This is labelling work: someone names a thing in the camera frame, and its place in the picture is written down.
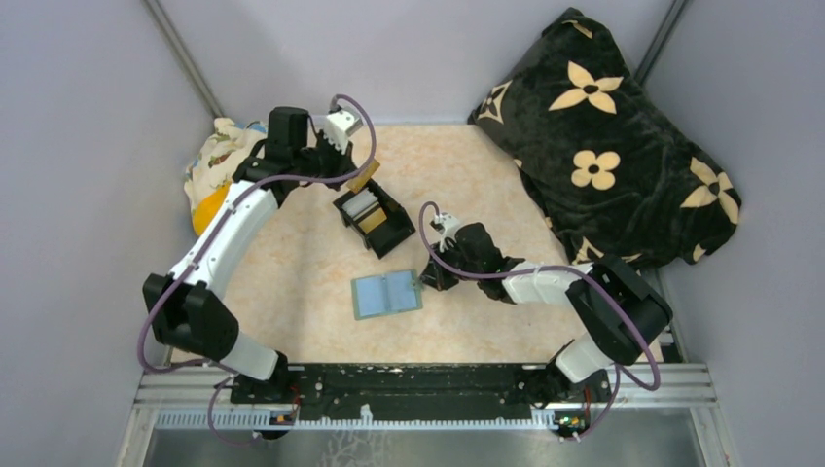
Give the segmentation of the black plastic box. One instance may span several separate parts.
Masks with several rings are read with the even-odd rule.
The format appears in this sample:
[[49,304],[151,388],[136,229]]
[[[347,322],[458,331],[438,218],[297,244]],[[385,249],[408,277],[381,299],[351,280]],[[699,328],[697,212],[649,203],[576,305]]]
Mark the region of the black plastic box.
[[333,206],[343,224],[356,231],[379,260],[415,233],[407,210],[374,180],[358,193],[346,192]]

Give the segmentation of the green card holder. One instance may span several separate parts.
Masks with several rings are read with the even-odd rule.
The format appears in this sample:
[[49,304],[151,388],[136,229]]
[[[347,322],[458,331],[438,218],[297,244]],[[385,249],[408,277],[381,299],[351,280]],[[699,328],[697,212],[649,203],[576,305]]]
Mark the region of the green card holder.
[[415,269],[396,270],[350,281],[357,321],[423,308],[421,283]]

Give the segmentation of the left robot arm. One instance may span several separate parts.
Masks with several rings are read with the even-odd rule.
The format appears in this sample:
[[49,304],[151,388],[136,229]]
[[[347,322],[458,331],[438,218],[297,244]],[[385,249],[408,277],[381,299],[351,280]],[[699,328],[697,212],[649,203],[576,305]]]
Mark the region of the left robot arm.
[[375,126],[355,101],[333,98],[319,129],[305,109],[280,106],[269,115],[257,140],[244,129],[218,129],[211,149],[241,155],[232,177],[212,195],[213,215],[194,246],[168,273],[147,276],[142,293],[148,317],[137,343],[137,360],[147,374],[213,364],[235,375],[275,384],[287,378],[287,356],[241,331],[223,299],[233,274],[261,227],[289,194],[305,185],[338,189],[374,161],[352,159],[352,136]]

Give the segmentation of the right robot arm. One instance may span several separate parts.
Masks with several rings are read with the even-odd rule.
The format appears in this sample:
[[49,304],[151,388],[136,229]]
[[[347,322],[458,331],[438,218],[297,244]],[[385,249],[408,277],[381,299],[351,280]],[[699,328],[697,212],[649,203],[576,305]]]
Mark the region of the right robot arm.
[[429,245],[420,281],[446,291],[473,281],[491,300],[509,305],[572,308],[584,334],[566,344],[543,374],[525,384],[535,402],[569,400],[584,382],[613,365],[633,364],[667,327],[671,307],[634,269],[615,255],[574,266],[541,266],[505,256],[481,223],[464,225],[449,214],[430,223],[439,234]]

